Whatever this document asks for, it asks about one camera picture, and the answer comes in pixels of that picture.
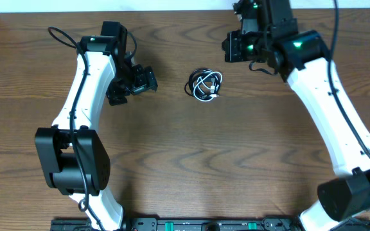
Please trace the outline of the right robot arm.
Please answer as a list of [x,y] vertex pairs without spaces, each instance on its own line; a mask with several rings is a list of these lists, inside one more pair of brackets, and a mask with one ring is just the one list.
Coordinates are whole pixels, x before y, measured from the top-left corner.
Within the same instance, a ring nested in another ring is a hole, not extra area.
[[336,176],[318,186],[317,201],[290,229],[368,229],[358,216],[370,210],[370,133],[340,82],[334,46],[317,31],[299,31],[288,1],[238,1],[233,10],[241,28],[223,41],[225,61],[265,63],[280,75],[310,113]]

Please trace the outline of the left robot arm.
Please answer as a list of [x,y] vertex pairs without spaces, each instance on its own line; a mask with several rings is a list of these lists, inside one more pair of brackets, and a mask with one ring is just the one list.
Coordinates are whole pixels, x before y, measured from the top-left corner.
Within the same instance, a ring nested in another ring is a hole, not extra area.
[[105,101],[117,106],[127,96],[158,88],[151,67],[134,61],[126,50],[132,36],[120,22],[105,21],[99,35],[76,42],[63,30],[50,26],[48,33],[61,33],[77,54],[77,68],[66,102],[49,128],[38,128],[35,146],[45,181],[78,204],[87,214],[83,225],[65,230],[133,230],[124,208],[108,186],[110,158],[98,136]]

